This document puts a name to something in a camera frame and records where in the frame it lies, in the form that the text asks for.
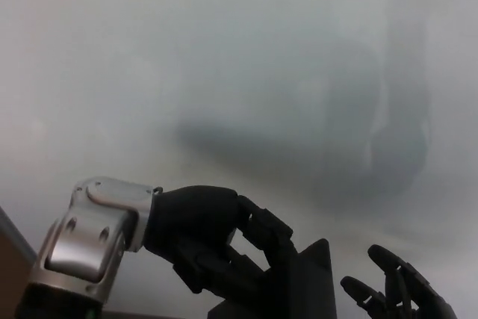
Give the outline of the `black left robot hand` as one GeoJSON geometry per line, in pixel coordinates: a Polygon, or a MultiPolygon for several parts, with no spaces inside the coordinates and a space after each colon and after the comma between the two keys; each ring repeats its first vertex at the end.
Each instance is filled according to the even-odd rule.
{"type": "Polygon", "coordinates": [[[297,254],[292,229],[278,217],[232,189],[206,185],[154,195],[144,247],[171,263],[193,293],[248,300],[264,271],[232,247],[236,231],[271,267],[297,254]]]}

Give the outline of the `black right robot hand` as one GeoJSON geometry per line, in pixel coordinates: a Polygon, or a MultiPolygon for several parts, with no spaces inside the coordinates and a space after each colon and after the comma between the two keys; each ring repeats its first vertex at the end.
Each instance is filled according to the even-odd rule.
{"type": "Polygon", "coordinates": [[[385,274],[385,291],[375,291],[351,276],[341,280],[341,287],[370,318],[456,319],[451,305],[410,263],[378,244],[367,254],[385,274]]]}

